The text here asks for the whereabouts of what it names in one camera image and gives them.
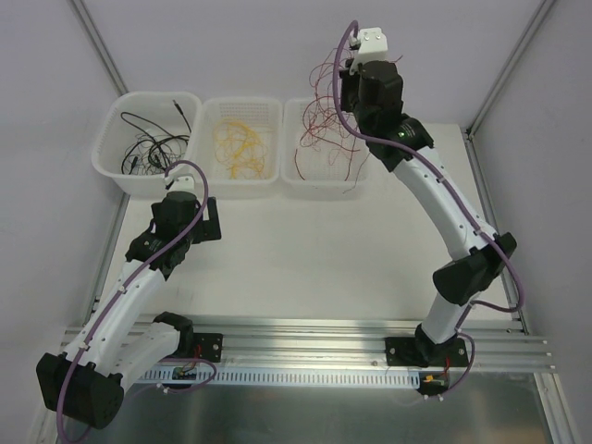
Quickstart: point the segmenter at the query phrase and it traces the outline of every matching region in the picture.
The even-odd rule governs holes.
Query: plastic bin
[[[298,197],[331,200],[358,196],[368,177],[364,141],[355,141],[353,148],[360,151],[353,154],[351,162],[344,154],[336,155],[330,142],[319,141],[314,149],[301,146],[305,133],[302,116],[312,100],[291,99],[284,107],[282,180],[289,185],[289,193]]]
[[[182,158],[192,160],[195,156],[202,103],[189,92],[130,92],[113,103],[105,119],[103,129],[92,149],[92,165],[99,173],[113,179],[121,190],[131,196],[160,198],[167,194],[167,190],[164,174],[140,176],[121,173],[121,163],[126,149],[137,141],[140,131],[124,122],[120,118],[120,113],[127,111],[145,117],[171,134],[187,134],[187,125],[174,106],[173,100],[177,101],[191,125],[191,136]],[[142,122],[140,126],[152,135],[163,134],[162,130],[151,128],[148,123]],[[172,174],[190,169],[189,166],[179,166]]]
[[[275,99],[258,97],[223,97],[203,104],[199,142],[195,159],[208,178],[210,192],[218,198],[263,197],[274,192],[279,177],[279,144],[282,104]],[[221,122],[241,122],[260,137],[265,147],[263,172],[257,178],[238,174],[231,178],[228,164],[216,158],[220,149],[216,142],[216,125]]]

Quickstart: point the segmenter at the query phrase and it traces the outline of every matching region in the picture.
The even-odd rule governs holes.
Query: gray floor
[[[72,437],[82,430],[69,429]],[[377,388],[147,390],[88,443],[550,443],[531,376],[472,374],[443,402]]]

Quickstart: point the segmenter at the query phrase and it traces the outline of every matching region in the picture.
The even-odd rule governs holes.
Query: metal frame
[[[119,95],[128,92],[125,81],[110,55],[105,42],[84,4],[84,0],[68,0],[72,10],[89,38]],[[469,131],[465,146],[474,172],[481,204],[487,221],[496,226],[495,211],[488,194],[487,182],[479,165],[472,143],[491,106],[512,74],[525,49],[531,43],[541,24],[549,15],[556,0],[541,0],[518,43],[513,48],[496,81],[480,107]],[[86,320],[100,298],[111,263],[129,196],[119,203],[110,236],[105,243],[102,263],[92,285],[91,303]],[[515,303],[515,288],[503,277],[509,302]],[[128,335],[127,343],[139,337],[152,319],[141,316]],[[385,371],[384,343],[386,336],[413,334],[419,321],[334,321],[288,320],[224,317],[195,317],[195,328],[202,332],[220,332],[225,335],[224,363],[226,366],[249,365],[260,368],[360,368]],[[547,341],[542,337],[527,335],[527,322],[523,313],[509,321],[467,321],[464,330],[475,338],[476,372],[532,373],[535,375],[543,410],[554,441],[577,443],[574,422],[563,398],[559,377]],[[68,343],[80,332],[80,327],[70,327],[64,342]],[[39,421],[35,442],[55,440],[53,412],[44,411]]]
[[[420,321],[189,318],[195,331],[224,335],[224,366],[416,370],[388,367],[384,338],[412,336]],[[151,322],[151,317],[141,316],[124,345],[141,336]],[[69,328],[64,345],[80,331],[81,327]],[[519,321],[467,321],[463,331],[475,339],[476,372],[553,374],[556,371],[548,342],[542,337],[525,335]]]
[[[479,108],[479,111],[477,111],[473,123],[471,123],[469,126],[470,138],[473,138],[475,133],[479,130],[479,127],[481,127],[481,124],[491,109],[491,106],[493,106],[495,103],[498,95],[500,95],[501,90],[510,78],[510,75],[518,65],[518,62],[522,59],[524,52],[533,41],[535,35],[537,35],[538,30],[545,19],[549,16],[550,10],[555,6],[556,3],[557,0],[541,0],[541,2],[538,4],[535,13],[528,21],[526,28],[518,39],[516,45],[513,47],[512,52],[506,60],[503,68],[499,72],[498,77],[493,82],[491,89],[487,93],[485,101]]]
[[[105,68],[109,79],[113,83],[113,87],[119,95],[128,93],[128,87],[126,86],[125,81],[123,81],[121,74],[119,74],[119,69],[117,69],[117,65],[113,61],[113,57],[111,57],[111,54],[103,41],[103,37],[101,37],[101,33],[94,24],[93,17],[84,4],[84,0],[68,0],[68,3],[76,14],[76,17],[79,19],[80,25],[82,25],[86,36],[91,42],[94,52],[99,57],[103,68]]]

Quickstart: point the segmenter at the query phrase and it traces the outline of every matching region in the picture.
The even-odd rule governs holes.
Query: metal base plate
[[[406,367],[408,361],[401,356],[409,356],[415,350],[415,338],[412,336],[400,336],[385,338],[387,365],[389,367]],[[429,362],[430,367],[446,367],[446,358],[450,360],[450,367],[466,367],[469,364],[464,340],[457,338],[445,351],[437,354]]]

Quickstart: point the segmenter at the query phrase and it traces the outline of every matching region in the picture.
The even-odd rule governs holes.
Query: white bracket
[[[165,179],[165,184],[168,186],[171,181],[173,184],[169,191],[187,191],[195,193],[195,179],[191,174],[184,174],[175,178],[168,177]]]
[[[350,45],[360,45],[360,49],[353,57],[350,74],[358,72],[358,67],[372,60],[386,60],[389,46],[387,36],[380,28],[366,28],[358,31],[357,37],[350,37]]]

